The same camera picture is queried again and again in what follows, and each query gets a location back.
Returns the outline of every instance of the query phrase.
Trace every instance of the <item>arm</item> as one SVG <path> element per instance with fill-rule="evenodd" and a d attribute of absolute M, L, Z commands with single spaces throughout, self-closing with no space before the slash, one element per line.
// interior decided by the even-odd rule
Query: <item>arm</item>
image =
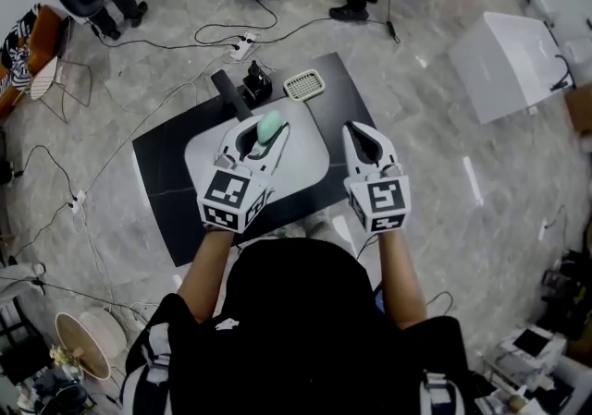
<path fill-rule="evenodd" d="M 230 231 L 207 233 L 177 292 L 198 323 L 214 314 L 233 237 Z"/>
<path fill-rule="evenodd" d="M 379 244 L 385 310 L 404 330 L 427 318 L 426 302 L 402 231 L 381 234 Z"/>

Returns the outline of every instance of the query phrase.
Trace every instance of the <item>gray floor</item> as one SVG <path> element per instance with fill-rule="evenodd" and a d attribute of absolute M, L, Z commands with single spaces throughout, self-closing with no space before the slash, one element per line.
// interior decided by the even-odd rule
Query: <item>gray floor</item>
<path fill-rule="evenodd" d="M 145 22 L 137 30 L 123 27 L 121 41 L 192 43 L 193 33 L 206 22 L 270 22 L 251 0 L 146 1 L 150 11 Z M 278 26 L 265 31 L 265 38 L 273 39 L 325 16 L 330 6 L 344 0 L 262 1 L 280 19 Z M 373 18 L 384 19 L 386 1 L 369 7 Z M 522 14 L 524 0 L 393 0 L 391 16 L 400 45 L 380 25 L 325 21 L 256 52 L 273 67 L 339 52 L 376 125 L 393 140 L 411 177 L 413 213 L 406 235 L 425 295 L 430 299 L 442 290 L 451 292 L 452 314 L 461 321 L 473 355 L 530 314 L 542 271 L 560 257 L 561 224 L 539 242 L 542 219 L 551 220 L 564 204 L 569 215 L 566 244 L 576 246 L 588 211 L 583 197 L 589 165 L 579 152 L 563 102 L 540 105 L 537 116 L 519 113 L 485 126 L 476 120 L 446 49 L 485 10 Z M 229 33 L 211 29 L 203 39 L 225 35 Z M 21 163 L 33 145 L 45 144 L 67 169 L 73 188 L 86 189 L 123 144 L 90 188 L 86 206 L 92 240 L 104 263 L 97 261 L 81 220 L 73 221 L 68 209 L 20 259 L 44 262 L 48 282 L 103 298 L 109 298 L 112 288 L 120 302 L 158 302 L 176 289 L 173 275 L 183 276 L 187 269 L 176 269 L 168 257 L 152 212 L 142 201 L 130 142 L 124 141 L 142 121 L 138 115 L 154 110 L 174 86 L 221 54 L 217 48 L 166 51 L 144 44 L 107 49 L 90 29 L 73 30 L 68 58 L 88 63 L 95 76 L 90 107 L 67 98 L 66 126 L 42 104 L 23 102 L 6 122 L 8 149 Z M 226 66 L 216 60 L 207 73 L 221 67 L 238 83 L 247 65 Z M 84 76 L 71 68 L 65 75 L 83 95 L 88 88 Z M 213 93 L 211 82 L 203 78 L 195 82 L 199 102 Z M 186 88 L 133 137 L 194 101 L 193 88 Z M 49 102 L 59 107 L 57 92 L 49 94 Z M 475 166 L 482 207 L 475 205 L 464 156 Z M 10 224 L 18 235 L 12 249 L 30 240 L 67 198 L 63 175 L 37 151 L 25 176 L 6 191 Z M 328 214 L 346 217 L 359 249 L 365 237 L 348 205 L 339 203 Z M 368 249 L 361 262 L 377 283 L 377 247 Z M 25 311 L 49 337 L 55 337 L 58 311 L 78 314 L 93 305 L 56 289 L 49 289 L 46 298 L 31 293 L 24 301 Z M 430 313 L 439 314 L 447 305 L 443 297 L 430 305 Z M 134 308 L 146 315 L 154 310 Z M 137 329 L 131 314 L 124 311 L 117 317 L 133 338 Z M 116 361 L 120 368 L 122 361 Z"/>

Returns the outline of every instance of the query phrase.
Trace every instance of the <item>orange sofa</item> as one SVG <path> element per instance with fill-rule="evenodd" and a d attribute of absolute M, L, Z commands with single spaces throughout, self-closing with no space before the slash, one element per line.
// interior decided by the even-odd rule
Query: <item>orange sofa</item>
<path fill-rule="evenodd" d="M 57 34 L 61 18 L 49 6 L 43 6 L 39 10 L 39 16 L 33 26 L 33 32 L 29 38 L 29 71 L 36 75 L 54 57 L 56 52 Z M 9 74 L 9 71 L 0 63 L 0 79 Z M 22 92 L 14 87 L 8 88 L 0 96 L 0 118 L 6 117 L 22 96 Z"/>

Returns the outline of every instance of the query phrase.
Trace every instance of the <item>zebra print blanket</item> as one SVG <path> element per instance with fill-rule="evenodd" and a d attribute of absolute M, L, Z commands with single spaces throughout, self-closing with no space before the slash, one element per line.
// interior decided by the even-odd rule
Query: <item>zebra print blanket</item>
<path fill-rule="evenodd" d="M 0 79 L 0 96 L 11 86 L 23 91 L 31 83 L 31 73 L 27 66 L 30 54 L 28 44 L 40 9 L 39 4 L 33 6 L 10 30 L 0 46 L 0 61 L 9 70 L 9 74 Z M 23 46 L 19 46 L 20 39 L 25 39 Z"/>

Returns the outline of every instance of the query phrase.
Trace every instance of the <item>teal object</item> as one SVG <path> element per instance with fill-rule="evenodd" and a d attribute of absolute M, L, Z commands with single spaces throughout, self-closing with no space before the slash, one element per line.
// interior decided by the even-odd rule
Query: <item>teal object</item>
<path fill-rule="evenodd" d="M 274 134 L 278 132 L 284 120 L 278 110 L 274 109 L 261 118 L 257 123 L 257 142 L 266 145 Z"/>

